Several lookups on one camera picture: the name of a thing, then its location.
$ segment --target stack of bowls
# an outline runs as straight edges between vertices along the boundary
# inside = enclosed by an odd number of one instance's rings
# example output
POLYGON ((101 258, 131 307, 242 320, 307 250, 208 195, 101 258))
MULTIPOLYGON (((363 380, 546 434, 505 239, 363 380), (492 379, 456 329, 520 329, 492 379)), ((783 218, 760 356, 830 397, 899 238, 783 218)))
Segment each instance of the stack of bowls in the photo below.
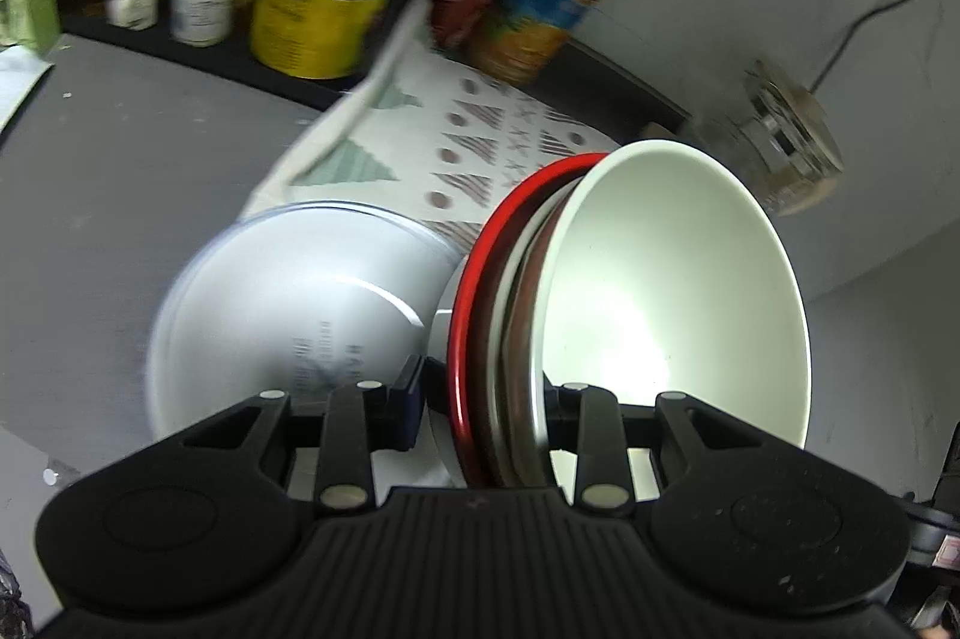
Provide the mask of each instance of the stack of bowls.
MULTIPOLYGON (((570 494, 575 456, 550 452, 547 377, 626 404, 683 390, 805 441, 808 334, 784 248, 736 177, 683 144, 570 157, 524 181, 445 291, 429 348, 444 346, 450 414, 431 423, 470 486, 570 494)), ((631 465, 637 498, 656 495, 645 452, 631 465)))

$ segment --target gray table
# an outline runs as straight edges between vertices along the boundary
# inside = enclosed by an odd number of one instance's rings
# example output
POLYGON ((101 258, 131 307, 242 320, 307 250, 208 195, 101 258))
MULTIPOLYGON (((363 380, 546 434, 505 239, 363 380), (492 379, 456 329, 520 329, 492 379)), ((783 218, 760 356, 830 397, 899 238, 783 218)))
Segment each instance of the gray table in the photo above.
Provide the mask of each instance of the gray table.
POLYGON ((86 472, 149 441, 165 290, 316 112, 81 38, 51 57, 0 145, 0 426, 86 472))

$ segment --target patterned cloth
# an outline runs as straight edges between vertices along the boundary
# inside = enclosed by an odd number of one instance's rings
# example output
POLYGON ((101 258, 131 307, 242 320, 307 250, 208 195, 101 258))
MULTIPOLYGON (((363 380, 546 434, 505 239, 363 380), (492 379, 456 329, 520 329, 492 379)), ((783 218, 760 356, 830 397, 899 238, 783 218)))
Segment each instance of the patterned cloth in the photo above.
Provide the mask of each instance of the patterned cloth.
POLYGON ((245 215, 294 201, 350 200, 416 219, 467 252, 531 173, 561 157, 616 148, 586 124, 433 51, 426 10, 415 0, 397 24, 381 56, 395 62, 378 62, 381 72, 375 68, 357 91, 371 87, 365 105, 354 92, 323 115, 245 215))

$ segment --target silver screw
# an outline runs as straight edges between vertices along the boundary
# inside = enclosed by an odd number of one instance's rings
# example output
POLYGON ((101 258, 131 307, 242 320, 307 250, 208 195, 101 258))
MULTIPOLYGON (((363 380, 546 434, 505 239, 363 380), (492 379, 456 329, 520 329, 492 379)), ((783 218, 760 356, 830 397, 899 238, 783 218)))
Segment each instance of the silver screw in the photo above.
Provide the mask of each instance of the silver screw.
POLYGON ((367 502, 367 491, 357 484, 331 484, 320 493, 320 503, 334 511, 347 511, 367 502))
POLYGON ((618 484, 592 484, 581 493, 584 503, 594 509, 616 509, 630 500, 630 493, 618 484))

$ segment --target red can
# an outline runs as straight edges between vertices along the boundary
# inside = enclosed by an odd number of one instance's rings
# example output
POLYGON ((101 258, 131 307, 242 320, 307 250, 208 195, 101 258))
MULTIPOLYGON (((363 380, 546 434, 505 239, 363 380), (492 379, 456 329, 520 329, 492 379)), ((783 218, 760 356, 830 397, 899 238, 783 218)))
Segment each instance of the red can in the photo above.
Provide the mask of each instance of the red can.
POLYGON ((491 0, 433 0, 430 25, 440 48, 457 48, 480 20, 491 0))

